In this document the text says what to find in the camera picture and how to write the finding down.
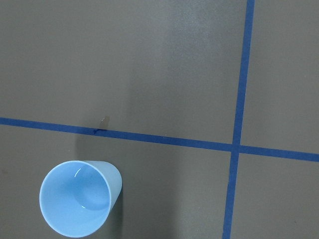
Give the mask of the light blue plastic cup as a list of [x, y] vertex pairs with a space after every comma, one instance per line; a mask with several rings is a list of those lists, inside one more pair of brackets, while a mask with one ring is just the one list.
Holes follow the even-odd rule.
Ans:
[[63, 236], [89, 236], [106, 222], [122, 184], [119, 170], [109, 162], [63, 162], [42, 181], [41, 213], [48, 225]]

